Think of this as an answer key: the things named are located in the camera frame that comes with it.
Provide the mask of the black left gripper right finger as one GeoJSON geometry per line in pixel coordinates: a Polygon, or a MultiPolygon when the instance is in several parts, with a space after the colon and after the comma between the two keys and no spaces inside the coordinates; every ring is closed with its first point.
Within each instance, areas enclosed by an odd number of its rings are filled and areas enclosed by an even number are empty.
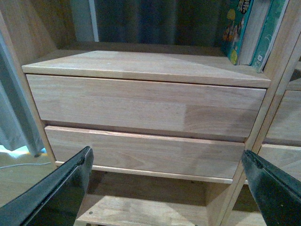
{"type": "Polygon", "coordinates": [[[301,182],[256,153],[241,157],[250,192],[268,226],[301,224],[301,182]]]}

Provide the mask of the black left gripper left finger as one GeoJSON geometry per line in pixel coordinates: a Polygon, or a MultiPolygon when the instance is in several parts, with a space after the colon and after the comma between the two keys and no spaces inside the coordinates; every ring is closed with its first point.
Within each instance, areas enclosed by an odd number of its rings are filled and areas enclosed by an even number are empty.
{"type": "Polygon", "coordinates": [[[0,209],[2,226],[72,226],[87,192],[94,155],[86,146],[0,209]]]}

